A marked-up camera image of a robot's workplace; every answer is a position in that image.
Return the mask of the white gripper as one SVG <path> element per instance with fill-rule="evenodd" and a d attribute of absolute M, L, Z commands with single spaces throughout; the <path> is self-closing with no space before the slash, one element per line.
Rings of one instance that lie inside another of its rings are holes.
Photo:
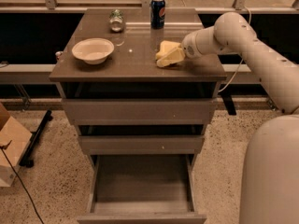
<path fill-rule="evenodd" d="M 192 32 L 183 38 L 181 48 L 172 48 L 169 51 L 158 52 L 157 66 L 166 67 L 173 63 L 179 63 L 184 60 L 185 54 L 190 59 L 201 57 L 202 54 L 197 48 L 196 37 L 197 33 Z"/>

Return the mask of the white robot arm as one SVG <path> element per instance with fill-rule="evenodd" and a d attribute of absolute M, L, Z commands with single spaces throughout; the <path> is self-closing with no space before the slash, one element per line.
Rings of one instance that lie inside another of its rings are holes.
<path fill-rule="evenodd" d="M 159 67 L 208 54 L 234 52 L 244 60 L 282 115 L 264 123 L 247 146 L 239 224 L 299 224 L 299 66 L 258 39 L 238 13 L 180 43 L 162 43 Z"/>

